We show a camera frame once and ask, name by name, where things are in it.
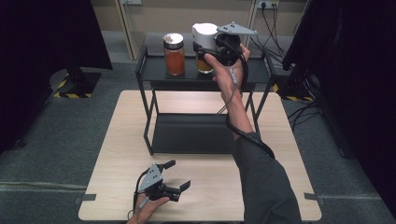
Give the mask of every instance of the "electrical outlet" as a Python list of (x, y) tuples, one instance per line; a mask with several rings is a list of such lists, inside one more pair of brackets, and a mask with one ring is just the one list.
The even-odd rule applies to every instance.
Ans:
[(265, 9), (274, 9), (279, 7), (279, 0), (259, 1), (257, 8), (262, 9), (262, 3), (265, 3)]

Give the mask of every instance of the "human hand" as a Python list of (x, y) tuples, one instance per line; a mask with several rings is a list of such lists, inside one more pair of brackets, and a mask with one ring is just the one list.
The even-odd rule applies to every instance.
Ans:
[(141, 193), (137, 196), (134, 215), (128, 220), (127, 224), (146, 223), (158, 207), (169, 202), (170, 200), (168, 197), (160, 198), (156, 201), (148, 200), (148, 202), (139, 209), (139, 205), (145, 200), (145, 198), (146, 195), (144, 193)]
[[(248, 60), (250, 51), (242, 44), (240, 47), (245, 59)], [(208, 53), (205, 55), (205, 60), (216, 70), (216, 76), (213, 77), (213, 80), (218, 82), (219, 88), (221, 90), (221, 98), (226, 103), (232, 98), (233, 92), (235, 91), (235, 85), (233, 84), (233, 80), (231, 78), (230, 68), (222, 65), (214, 56)], [(235, 62), (235, 64), (232, 66), (232, 69), (238, 83), (237, 87), (240, 88), (244, 75), (243, 66), (240, 59)]]

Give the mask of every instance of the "jar lid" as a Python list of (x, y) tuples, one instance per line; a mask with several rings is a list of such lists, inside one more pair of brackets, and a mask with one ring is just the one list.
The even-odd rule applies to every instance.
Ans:
[(183, 36), (180, 34), (167, 34), (163, 37), (163, 46), (167, 49), (181, 49), (183, 44)]

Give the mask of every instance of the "wooden table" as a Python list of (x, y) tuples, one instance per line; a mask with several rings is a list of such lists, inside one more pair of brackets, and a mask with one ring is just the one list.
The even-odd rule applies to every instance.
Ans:
[[(161, 111), (170, 113), (216, 113), (223, 106), (219, 92), (157, 91), (157, 99)], [(253, 99), (259, 102), (261, 95), (255, 93)], [(178, 188), (191, 180), (191, 187), (181, 194), (178, 203), (169, 202), (160, 207), (151, 221), (243, 220), (241, 183), (232, 155), (155, 153), (150, 156), (143, 139), (146, 120), (140, 92), (123, 91), (86, 191), (96, 198), (82, 202), (79, 217), (82, 220), (126, 220), (133, 207), (134, 188), (140, 174), (154, 162), (176, 160), (175, 166), (163, 171), (164, 183)], [(259, 124), (262, 140), (285, 167), (303, 220), (319, 220), (318, 202), (304, 197), (305, 193), (314, 192), (287, 116), (275, 93), (269, 94)]]

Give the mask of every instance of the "glass jar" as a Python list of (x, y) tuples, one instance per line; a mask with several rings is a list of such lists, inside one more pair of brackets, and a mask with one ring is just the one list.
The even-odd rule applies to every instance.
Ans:
[(180, 34), (168, 34), (163, 37), (163, 52), (166, 71), (178, 76), (184, 73), (184, 43)]

